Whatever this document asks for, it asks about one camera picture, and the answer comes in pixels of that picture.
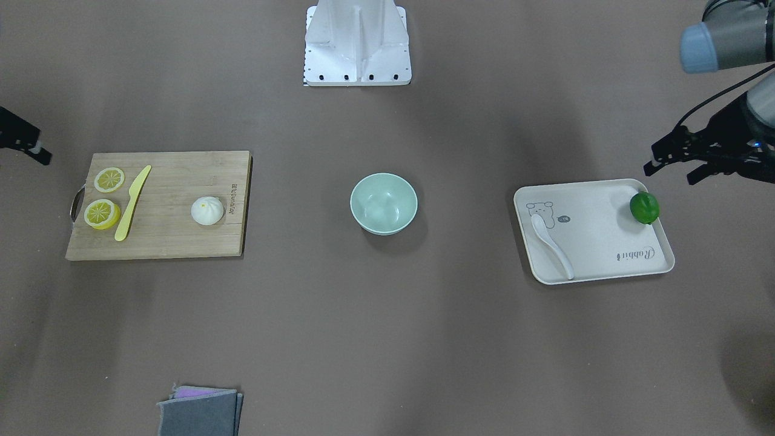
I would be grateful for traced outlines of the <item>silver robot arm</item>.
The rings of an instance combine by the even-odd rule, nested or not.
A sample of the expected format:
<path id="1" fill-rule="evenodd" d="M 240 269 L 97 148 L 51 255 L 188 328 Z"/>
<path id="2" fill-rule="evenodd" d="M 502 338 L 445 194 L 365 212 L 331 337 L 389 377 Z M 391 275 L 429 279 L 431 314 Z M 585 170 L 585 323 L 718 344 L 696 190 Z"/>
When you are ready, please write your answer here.
<path id="1" fill-rule="evenodd" d="M 709 1 L 701 21 L 681 34 L 680 60 L 688 74 L 758 64 L 768 68 L 743 80 L 762 80 L 742 95 L 752 138 L 773 141 L 773 2 Z"/>

